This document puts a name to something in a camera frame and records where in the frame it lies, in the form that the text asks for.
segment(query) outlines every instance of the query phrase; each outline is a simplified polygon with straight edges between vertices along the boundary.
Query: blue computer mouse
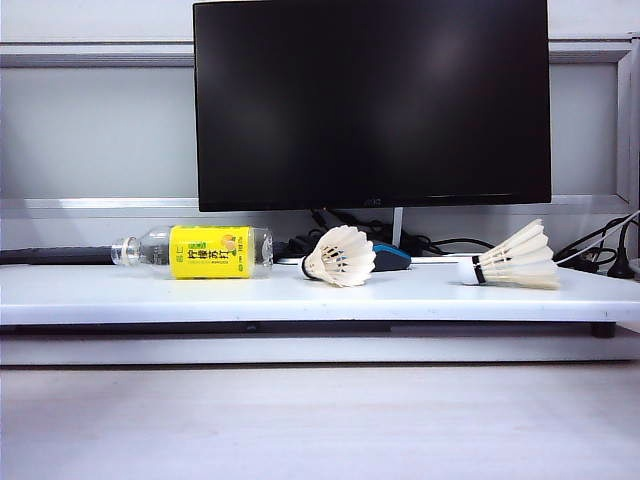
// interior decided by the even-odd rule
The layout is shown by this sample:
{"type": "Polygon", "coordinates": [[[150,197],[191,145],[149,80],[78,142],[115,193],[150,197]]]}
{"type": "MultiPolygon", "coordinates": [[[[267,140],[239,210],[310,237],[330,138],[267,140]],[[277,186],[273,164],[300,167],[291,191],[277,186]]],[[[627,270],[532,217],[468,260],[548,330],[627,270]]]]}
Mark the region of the blue computer mouse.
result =
{"type": "Polygon", "coordinates": [[[406,270],[411,265],[411,256],[408,253],[388,243],[373,242],[373,251],[376,252],[374,272],[406,270]]]}

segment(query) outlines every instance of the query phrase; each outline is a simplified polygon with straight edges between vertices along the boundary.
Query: monitor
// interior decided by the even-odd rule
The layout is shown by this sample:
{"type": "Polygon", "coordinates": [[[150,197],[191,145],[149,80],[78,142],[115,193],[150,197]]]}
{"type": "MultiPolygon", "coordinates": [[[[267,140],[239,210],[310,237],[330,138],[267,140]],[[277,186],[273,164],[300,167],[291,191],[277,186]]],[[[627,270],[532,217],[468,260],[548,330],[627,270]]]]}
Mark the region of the monitor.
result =
{"type": "Polygon", "coordinates": [[[550,201],[544,0],[193,8],[201,211],[550,201]]]}

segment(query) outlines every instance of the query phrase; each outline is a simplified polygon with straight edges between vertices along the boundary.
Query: badminton shuttlecock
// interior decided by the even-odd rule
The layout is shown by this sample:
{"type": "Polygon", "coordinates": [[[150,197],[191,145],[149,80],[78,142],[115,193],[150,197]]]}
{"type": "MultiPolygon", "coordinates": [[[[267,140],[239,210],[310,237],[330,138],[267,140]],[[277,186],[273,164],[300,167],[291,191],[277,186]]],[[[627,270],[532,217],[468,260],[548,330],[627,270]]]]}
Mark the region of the badminton shuttlecock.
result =
{"type": "Polygon", "coordinates": [[[325,233],[315,250],[302,259],[302,272],[338,287],[362,285],[371,277],[376,254],[367,235],[343,225],[325,233]]]}
{"type": "Polygon", "coordinates": [[[482,255],[461,259],[458,272],[465,285],[484,283],[555,289],[558,267],[551,260],[542,220],[534,220],[482,255]]]}

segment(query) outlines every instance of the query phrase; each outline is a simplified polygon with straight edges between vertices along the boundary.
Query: bottle label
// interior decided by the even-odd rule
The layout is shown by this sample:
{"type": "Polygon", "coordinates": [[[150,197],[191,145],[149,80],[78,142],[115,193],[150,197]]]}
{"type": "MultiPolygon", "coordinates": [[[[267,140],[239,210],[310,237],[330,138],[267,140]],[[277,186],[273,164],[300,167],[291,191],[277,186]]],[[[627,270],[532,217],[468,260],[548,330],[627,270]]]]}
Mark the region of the bottle label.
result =
{"type": "Polygon", "coordinates": [[[175,226],[169,264],[175,278],[249,278],[251,227],[175,226]]]}

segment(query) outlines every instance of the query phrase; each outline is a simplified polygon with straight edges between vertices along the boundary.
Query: clear plastic bottle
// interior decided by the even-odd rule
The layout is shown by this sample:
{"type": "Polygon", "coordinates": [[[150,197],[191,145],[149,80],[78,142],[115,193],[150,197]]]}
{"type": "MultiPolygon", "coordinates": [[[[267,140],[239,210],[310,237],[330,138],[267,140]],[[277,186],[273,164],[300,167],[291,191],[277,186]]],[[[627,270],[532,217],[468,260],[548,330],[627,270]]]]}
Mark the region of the clear plastic bottle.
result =
{"type": "Polygon", "coordinates": [[[174,278],[259,278],[273,266],[273,242],[267,228],[249,226],[160,226],[140,239],[111,245],[116,265],[152,265],[174,278]]]}

